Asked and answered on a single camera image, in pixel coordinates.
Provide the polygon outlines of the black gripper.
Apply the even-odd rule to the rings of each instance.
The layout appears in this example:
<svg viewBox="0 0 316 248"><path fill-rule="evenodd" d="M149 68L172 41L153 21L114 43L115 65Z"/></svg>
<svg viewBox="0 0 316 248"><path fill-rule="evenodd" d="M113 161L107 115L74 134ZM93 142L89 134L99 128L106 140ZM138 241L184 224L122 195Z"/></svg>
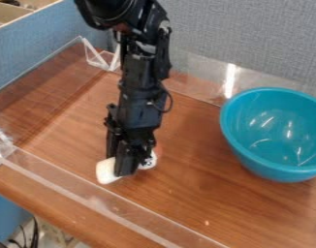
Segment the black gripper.
<svg viewBox="0 0 316 248"><path fill-rule="evenodd" d="M164 85L149 89L121 85L119 90L119 102L106 106L105 118L106 157L115 156L117 177L156 166L154 130L161 127L162 115L173 108L165 108L172 94Z"/></svg>

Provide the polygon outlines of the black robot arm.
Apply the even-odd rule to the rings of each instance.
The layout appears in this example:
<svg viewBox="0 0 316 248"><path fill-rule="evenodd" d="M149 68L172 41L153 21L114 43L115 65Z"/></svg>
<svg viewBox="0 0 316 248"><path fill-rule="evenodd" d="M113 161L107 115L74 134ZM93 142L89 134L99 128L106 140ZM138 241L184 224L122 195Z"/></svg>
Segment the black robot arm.
<svg viewBox="0 0 316 248"><path fill-rule="evenodd" d="M74 0L87 24L121 35L119 102L107 106L106 160L117 177L154 163L154 130L173 108L162 81L170 75L173 33L158 0Z"/></svg>

